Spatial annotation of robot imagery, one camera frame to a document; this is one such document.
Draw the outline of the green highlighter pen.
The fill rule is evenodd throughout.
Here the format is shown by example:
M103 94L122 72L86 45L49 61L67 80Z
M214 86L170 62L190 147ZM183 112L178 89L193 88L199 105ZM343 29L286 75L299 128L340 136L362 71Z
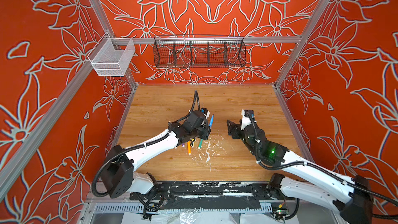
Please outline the green highlighter pen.
M199 144L198 144L198 149L201 149L201 148L202 148L202 145L203 145L203 140L200 139L200 142L199 142Z

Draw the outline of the blue highlighter pen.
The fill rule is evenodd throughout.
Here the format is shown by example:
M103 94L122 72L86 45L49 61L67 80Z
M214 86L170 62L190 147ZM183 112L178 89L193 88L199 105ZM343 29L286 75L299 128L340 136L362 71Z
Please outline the blue highlighter pen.
M214 122L214 115L211 116L210 122L209 122L209 127L212 128L212 124Z

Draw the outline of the orange highlighter pen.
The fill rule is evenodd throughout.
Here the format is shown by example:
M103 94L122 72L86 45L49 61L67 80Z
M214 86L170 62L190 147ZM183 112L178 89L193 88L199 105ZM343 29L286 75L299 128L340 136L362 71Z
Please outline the orange highlighter pen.
M188 151L188 155L191 155L191 142L190 141L187 142L187 151Z

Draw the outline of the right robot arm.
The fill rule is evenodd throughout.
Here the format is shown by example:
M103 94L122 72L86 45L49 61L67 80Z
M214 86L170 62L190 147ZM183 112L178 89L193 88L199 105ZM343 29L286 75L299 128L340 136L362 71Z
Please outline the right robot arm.
M262 168L268 171L282 170L305 180L300 182L282 174L273 174L267 186L272 198L296 198L323 206L338 213L349 224L370 224L374 218L398 218L397 215L373 212L374 198L385 200L394 206L398 202L371 191L366 178L332 172L302 158L283 145L269 141L253 119L243 117L239 123L228 120L227 129L232 139L244 143Z

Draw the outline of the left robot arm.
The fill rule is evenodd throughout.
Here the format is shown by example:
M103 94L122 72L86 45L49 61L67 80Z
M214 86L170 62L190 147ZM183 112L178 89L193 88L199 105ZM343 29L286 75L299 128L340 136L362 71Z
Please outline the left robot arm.
M114 199L127 191L145 195L153 188L153 180L145 175L148 186L136 186L136 170L152 158L176 147L192 142L195 139L208 140L211 127L208 121L210 112L206 108L190 111L187 116L168 123L159 135L138 145L121 148L117 145L111 149L103 165L99 168L91 184L91 191L96 197L110 196Z

